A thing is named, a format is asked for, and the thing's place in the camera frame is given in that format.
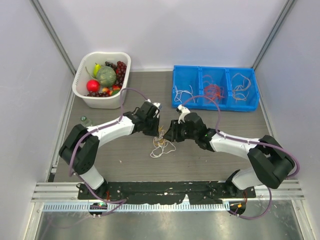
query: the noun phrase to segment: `small glass bottle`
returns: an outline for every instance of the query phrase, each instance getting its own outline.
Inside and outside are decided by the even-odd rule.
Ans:
[[[92,127],[94,125],[94,122],[90,118],[87,118],[86,116],[82,116],[80,118],[80,122],[81,122],[81,125],[84,126],[85,128]]]

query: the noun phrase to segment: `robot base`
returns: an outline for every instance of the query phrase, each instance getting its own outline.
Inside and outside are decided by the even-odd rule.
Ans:
[[[191,205],[221,204],[221,199],[255,198],[253,187],[231,195],[229,185],[218,181],[157,181],[157,182],[108,182],[104,199],[127,199],[126,204],[180,204],[188,196]],[[79,200],[96,199],[84,184],[78,184]]]

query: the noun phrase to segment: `gray table surface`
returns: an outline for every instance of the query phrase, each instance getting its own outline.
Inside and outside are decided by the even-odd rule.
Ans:
[[[162,104],[160,126],[167,130],[178,113],[171,107],[172,71],[131,72],[128,87],[143,92],[152,102]],[[140,107],[144,99],[133,91],[125,98],[125,111]],[[202,117],[209,128],[214,128],[218,113],[212,110],[192,110]],[[91,118],[95,125],[114,120],[120,109],[94,109],[75,97],[68,122],[66,136],[81,116]],[[248,138],[262,138],[268,134],[260,106],[255,112],[223,111],[219,129],[225,133]],[[250,166],[249,161],[222,152],[200,149],[192,140],[174,144],[176,151],[151,158],[154,149],[153,137],[142,133],[120,137],[105,144],[97,153],[95,166],[108,181],[207,181],[226,180],[237,169]],[[68,165],[60,159],[54,178],[55,182],[77,182],[68,177]]]

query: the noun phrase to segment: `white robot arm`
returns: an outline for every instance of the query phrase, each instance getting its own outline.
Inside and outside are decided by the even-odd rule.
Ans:
[[[98,148],[114,139],[136,132],[143,132],[147,136],[158,136],[160,109],[160,103],[151,103],[148,100],[141,107],[137,107],[135,111],[124,113],[121,119],[118,118],[88,128],[78,124],[73,127],[66,138],[60,148],[59,155],[69,165],[72,153],[79,139],[88,132],[92,132],[84,139],[83,146],[77,150],[72,168],[98,196],[104,196],[108,188],[108,182],[99,174],[94,166]]]
[[[295,162],[285,153],[271,147],[252,144],[252,142],[267,143],[281,147],[269,135],[263,138],[232,136],[207,128],[201,117],[182,105],[178,106],[177,112],[179,118],[171,121],[170,128],[164,135],[165,139],[171,142],[195,140],[204,150],[224,152],[250,161],[252,167],[237,170],[228,178],[231,193],[258,185],[276,189],[295,167]]]

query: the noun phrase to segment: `blue plastic tray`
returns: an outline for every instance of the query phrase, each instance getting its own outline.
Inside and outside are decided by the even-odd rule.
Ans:
[[[180,66],[173,68],[172,107],[176,108],[191,98],[187,92],[176,97],[176,90],[188,91],[193,96],[204,95],[205,87],[216,84],[220,87],[222,97],[215,101],[221,110],[252,112],[259,103],[259,91],[252,68]],[[209,100],[199,97],[185,106],[189,109],[217,110]]]

